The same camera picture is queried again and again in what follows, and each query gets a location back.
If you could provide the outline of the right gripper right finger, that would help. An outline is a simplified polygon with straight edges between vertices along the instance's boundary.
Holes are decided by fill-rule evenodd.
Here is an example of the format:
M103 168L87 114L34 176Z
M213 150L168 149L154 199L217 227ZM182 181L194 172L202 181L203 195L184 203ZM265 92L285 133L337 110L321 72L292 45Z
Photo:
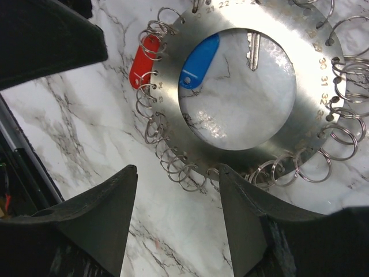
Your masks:
M368 208L322 215L287 203L219 168L235 276L367 276Z

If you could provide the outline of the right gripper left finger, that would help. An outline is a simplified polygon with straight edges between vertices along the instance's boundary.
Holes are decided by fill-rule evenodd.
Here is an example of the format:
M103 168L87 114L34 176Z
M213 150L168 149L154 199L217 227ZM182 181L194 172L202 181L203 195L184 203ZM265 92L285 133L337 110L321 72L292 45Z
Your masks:
M128 165L95 187L1 221L1 276L120 276L137 190Z

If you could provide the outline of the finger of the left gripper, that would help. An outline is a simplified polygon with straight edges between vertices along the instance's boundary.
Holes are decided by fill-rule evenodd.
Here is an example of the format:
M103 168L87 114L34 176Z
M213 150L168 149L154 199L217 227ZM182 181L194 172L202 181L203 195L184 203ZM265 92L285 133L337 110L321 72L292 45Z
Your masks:
M91 1L1 1L1 89L106 61Z

